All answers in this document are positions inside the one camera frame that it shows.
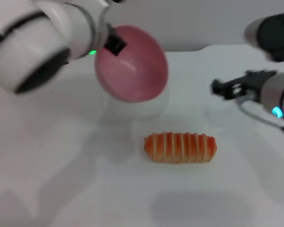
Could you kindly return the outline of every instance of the white wall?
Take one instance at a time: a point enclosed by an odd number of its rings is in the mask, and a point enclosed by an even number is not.
[[[250,22],[282,12],[284,0],[127,0],[114,5],[108,20],[138,25],[166,50],[190,51],[243,43]]]

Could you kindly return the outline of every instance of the white table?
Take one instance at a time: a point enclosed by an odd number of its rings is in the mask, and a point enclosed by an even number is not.
[[[284,135],[209,89],[284,63],[245,45],[167,57],[169,88],[144,104],[109,98],[93,56],[28,96],[0,89],[0,227],[284,227]],[[163,131],[214,136],[216,157],[155,164],[143,137]]]

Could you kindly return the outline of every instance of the pink bowl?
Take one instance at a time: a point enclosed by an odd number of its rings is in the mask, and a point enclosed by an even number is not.
[[[115,31],[127,46],[118,56],[103,48],[96,54],[95,69],[103,88],[126,102],[156,98],[168,80],[168,63],[161,46],[146,32],[133,26]]]

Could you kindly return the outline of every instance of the bread roll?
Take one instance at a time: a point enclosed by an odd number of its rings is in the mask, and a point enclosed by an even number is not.
[[[145,152],[158,163],[206,163],[217,150],[214,137],[205,134],[154,133],[144,141]]]

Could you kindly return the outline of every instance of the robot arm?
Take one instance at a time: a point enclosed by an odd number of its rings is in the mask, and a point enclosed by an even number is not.
[[[283,62],[284,14],[251,23],[245,31],[245,38],[252,46],[263,50],[268,59]],[[284,73],[248,71],[244,77],[226,83],[214,80],[211,88],[213,94],[226,100],[248,97],[277,118],[284,119]]]
[[[111,0],[0,0],[0,85],[15,94],[49,81],[67,62],[126,43],[105,21]]]

